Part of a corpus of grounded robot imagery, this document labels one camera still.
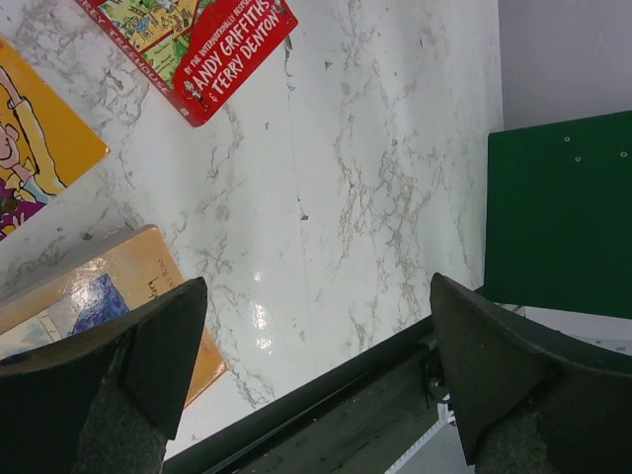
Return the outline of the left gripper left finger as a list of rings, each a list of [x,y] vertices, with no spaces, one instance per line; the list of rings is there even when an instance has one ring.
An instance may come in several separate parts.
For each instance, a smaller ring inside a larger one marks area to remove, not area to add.
[[[204,279],[190,279],[115,320],[2,359],[2,472],[161,472],[206,297]]]

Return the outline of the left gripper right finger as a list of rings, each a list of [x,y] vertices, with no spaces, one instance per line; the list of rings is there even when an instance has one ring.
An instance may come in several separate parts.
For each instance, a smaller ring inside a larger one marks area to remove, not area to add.
[[[465,460],[478,473],[628,473],[631,358],[436,274],[431,309]]]

